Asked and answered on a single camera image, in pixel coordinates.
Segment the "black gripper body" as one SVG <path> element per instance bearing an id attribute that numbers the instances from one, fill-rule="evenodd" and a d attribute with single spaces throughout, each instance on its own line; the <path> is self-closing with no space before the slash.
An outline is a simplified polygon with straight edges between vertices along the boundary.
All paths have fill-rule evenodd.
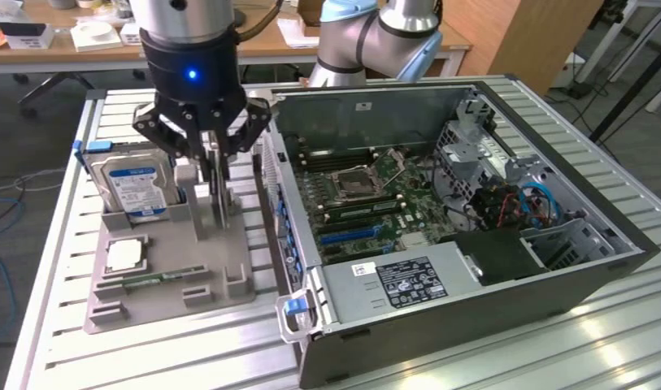
<path id="1" fill-rule="evenodd" d="M 168 41 L 145 29 L 141 38 L 158 113 L 186 128 L 185 111 L 192 109 L 198 130 L 225 130 L 248 104 L 238 76 L 236 27 L 197 43 Z"/>

